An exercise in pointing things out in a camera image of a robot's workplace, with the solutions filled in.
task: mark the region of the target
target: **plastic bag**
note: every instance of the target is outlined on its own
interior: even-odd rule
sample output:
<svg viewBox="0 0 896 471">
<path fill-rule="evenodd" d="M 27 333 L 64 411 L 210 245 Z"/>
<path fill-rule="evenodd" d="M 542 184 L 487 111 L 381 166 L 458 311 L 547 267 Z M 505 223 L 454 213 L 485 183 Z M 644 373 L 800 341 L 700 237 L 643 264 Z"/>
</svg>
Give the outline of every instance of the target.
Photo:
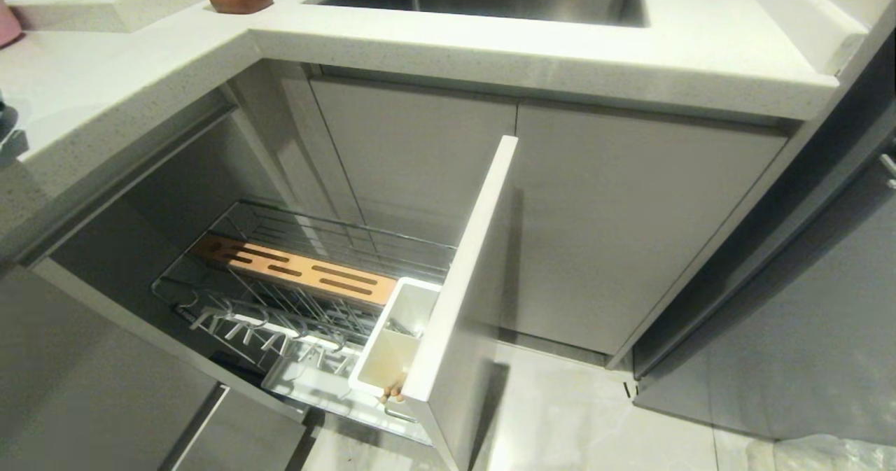
<svg viewBox="0 0 896 471">
<path fill-rule="evenodd" d="M 776 442 L 775 471 L 896 471 L 896 447 L 816 434 Z"/>
</svg>

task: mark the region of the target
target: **speckled countertop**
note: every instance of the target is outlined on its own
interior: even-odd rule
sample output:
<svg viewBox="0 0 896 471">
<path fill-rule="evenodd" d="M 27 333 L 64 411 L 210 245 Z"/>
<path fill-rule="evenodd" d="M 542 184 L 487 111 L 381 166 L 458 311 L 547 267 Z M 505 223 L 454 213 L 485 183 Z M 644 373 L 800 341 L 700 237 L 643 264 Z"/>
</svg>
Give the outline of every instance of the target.
<svg viewBox="0 0 896 471">
<path fill-rule="evenodd" d="M 755 0 L 645 0 L 646 28 L 304 1 L 255 15 L 204 2 L 133 34 L 35 31 L 0 50 L 0 88 L 31 145 L 0 170 L 0 239 L 30 234 L 102 162 L 265 57 L 798 120 L 838 85 Z"/>
</svg>

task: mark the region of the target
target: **open cabinet door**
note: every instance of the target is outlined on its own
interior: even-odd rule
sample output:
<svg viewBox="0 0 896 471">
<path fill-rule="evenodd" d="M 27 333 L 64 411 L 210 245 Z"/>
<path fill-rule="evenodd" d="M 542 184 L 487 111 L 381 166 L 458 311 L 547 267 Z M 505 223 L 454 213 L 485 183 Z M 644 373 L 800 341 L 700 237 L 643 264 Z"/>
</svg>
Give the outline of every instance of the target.
<svg viewBox="0 0 896 471">
<path fill-rule="evenodd" d="M 470 467 L 494 364 L 516 143 L 501 139 L 402 390 L 454 471 Z"/>
</svg>

